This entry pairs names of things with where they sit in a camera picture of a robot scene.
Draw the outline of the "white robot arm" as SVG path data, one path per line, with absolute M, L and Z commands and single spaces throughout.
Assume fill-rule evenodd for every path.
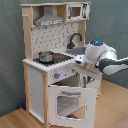
M 84 62 L 88 64 L 99 63 L 99 71 L 106 75 L 128 69 L 128 57 L 117 59 L 117 52 L 113 47 L 97 40 L 91 40 L 87 45 Z

